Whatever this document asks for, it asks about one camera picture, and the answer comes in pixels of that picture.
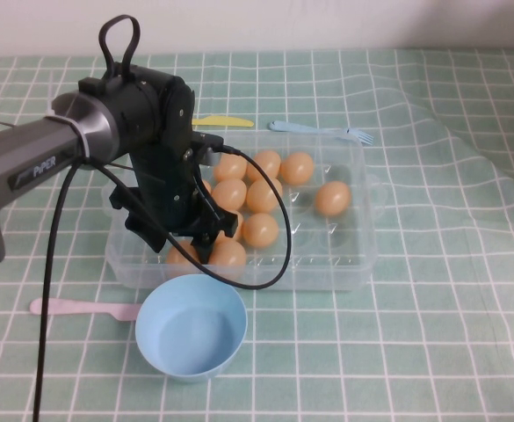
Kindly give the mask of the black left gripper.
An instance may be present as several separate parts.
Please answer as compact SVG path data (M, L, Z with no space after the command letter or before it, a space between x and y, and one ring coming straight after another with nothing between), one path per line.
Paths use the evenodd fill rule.
M199 262L207 264L215 239L233 236L238 216L217 205L201 177L201 165L216 165L223 151L218 135L194 135L192 140L171 148L163 143L144 146L131 155L137 186L116 187L109 201L113 208L128 211L125 226L155 253L174 236L192 238Z

